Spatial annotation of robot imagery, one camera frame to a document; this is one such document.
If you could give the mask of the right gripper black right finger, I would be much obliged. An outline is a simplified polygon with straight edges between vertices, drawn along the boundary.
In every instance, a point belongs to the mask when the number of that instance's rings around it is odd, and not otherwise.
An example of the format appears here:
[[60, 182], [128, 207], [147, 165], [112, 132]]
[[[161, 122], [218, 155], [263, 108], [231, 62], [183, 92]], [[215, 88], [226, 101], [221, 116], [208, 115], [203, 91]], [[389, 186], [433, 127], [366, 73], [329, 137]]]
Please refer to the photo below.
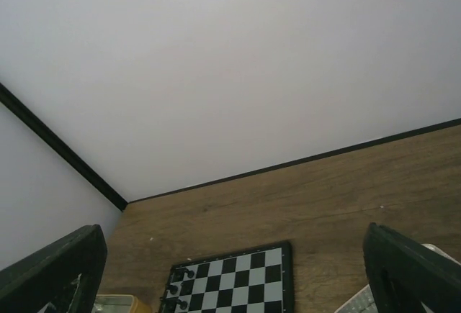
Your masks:
[[453, 260], [375, 223], [362, 249], [379, 312], [460, 311], [460, 265]]

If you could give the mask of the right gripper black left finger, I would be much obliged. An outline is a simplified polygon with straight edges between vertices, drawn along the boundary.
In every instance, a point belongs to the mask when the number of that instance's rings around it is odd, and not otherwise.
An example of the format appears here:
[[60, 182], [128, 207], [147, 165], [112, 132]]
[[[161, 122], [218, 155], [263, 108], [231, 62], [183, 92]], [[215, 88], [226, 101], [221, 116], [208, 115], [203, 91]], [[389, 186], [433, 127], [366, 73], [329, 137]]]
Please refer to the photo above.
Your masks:
[[85, 225], [1, 270], [2, 312], [91, 312], [107, 245]]

